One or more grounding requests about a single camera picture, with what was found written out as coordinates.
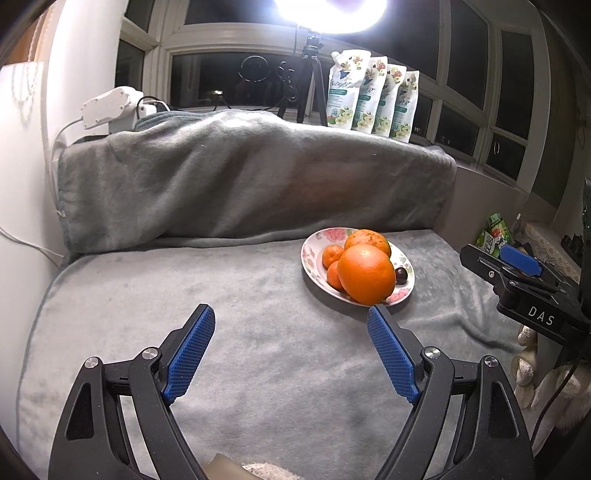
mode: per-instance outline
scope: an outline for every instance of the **light stand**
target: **light stand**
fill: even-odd
[[[299,74],[297,77],[297,92],[298,92],[298,107],[297,107],[297,122],[302,124],[304,122],[304,114],[306,112],[306,104],[308,103],[308,95],[310,94],[310,82],[312,75],[314,75],[314,85],[316,90],[316,100],[318,101],[318,112],[320,113],[320,124],[328,127],[326,119],[326,97],[324,96],[324,80],[322,78],[322,68],[320,59],[318,58],[318,51],[323,47],[320,43],[320,34],[311,32],[306,40],[306,45],[302,49],[302,58],[300,60]],[[283,118],[285,110],[287,109],[289,101],[284,98],[277,112],[279,118]]]

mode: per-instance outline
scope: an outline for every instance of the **fruit bowl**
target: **fruit bowl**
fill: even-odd
[[[322,252],[324,249],[329,245],[345,246],[347,237],[356,230],[356,228],[335,227],[325,228],[324,230],[313,233],[301,247],[301,264],[310,279],[329,295],[353,305],[365,306],[354,301],[345,292],[335,290],[328,285],[326,281],[326,269],[322,264]],[[396,285],[392,294],[383,302],[387,307],[405,300],[414,288],[413,266],[399,248],[393,245],[392,242],[388,243],[392,249],[392,255],[390,256],[392,265],[394,265],[394,268],[404,267],[408,272],[408,280],[404,285]]]

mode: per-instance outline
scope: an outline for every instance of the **snack package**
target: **snack package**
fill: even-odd
[[[353,116],[353,130],[370,134],[374,128],[375,112],[386,81],[387,64],[388,57],[369,59],[363,84],[359,88],[359,98]]]
[[[499,248],[505,244],[512,245],[513,239],[507,228],[507,224],[499,213],[495,213],[488,218],[488,231],[491,233]]]
[[[388,73],[386,81],[380,95],[378,109],[375,114],[374,133],[380,137],[387,137],[392,127],[394,118],[394,107],[396,106],[396,97],[398,88],[404,80],[406,67],[402,65],[388,64]]]
[[[345,50],[332,53],[335,65],[330,69],[326,116],[329,127],[351,130],[357,107],[359,88],[371,53],[367,50]]]
[[[418,102],[418,74],[417,71],[406,72],[398,89],[390,138],[401,142],[408,143],[413,131],[414,112]]]
[[[495,250],[495,240],[492,235],[484,229],[480,231],[480,235],[478,235],[474,245],[490,255],[492,255]]]

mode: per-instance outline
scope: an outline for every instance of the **tangerine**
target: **tangerine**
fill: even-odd
[[[329,268],[330,265],[336,262],[343,254],[345,249],[340,245],[329,245],[322,252],[322,264],[325,268]]]
[[[392,255],[390,244],[381,233],[373,230],[357,230],[347,237],[345,241],[345,250],[353,245],[373,245],[384,252],[388,258]]]
[[[381,303],[396,286],[396,272],[388,256],[373,245],[353,245],[337,264],[345,291],[363,305]]]
[[[340,282],[339,273],[337,271],[338,265],[338,260],[330,264],[329,269],[326,271],[326,282],[335,290],[343,291],[343,286]]]

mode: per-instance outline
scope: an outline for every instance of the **gray blanket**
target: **gray blanket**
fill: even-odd
[[[159,237],[167,245],[253,244],[335,225],[431,228],[456,172],[441,149],[268,112],[161,113],[137,130],[63,153],[59,210],[71,252]]]
[[[417,277],[410,298],[391,308],[400,325],[452,358],[491,353],[507,367],[517,324],[496,311],[490,286],[432,231],[387,236]],[[198,460],[221,452],[306,480],[374,478],[410,406],[369,340],[367,309],[309,282],[301,244],[119,252],[69,266],[40,310],[22,379],[19,447],[27,463],[47,476],[61,409],[88,356],[133,358],[209,303],[215,334],[189,391],[173,405]],[[138,463],[154,476],[129,401],[125,415]],[[443,466],[456,416],[448,418],[431,473]]]

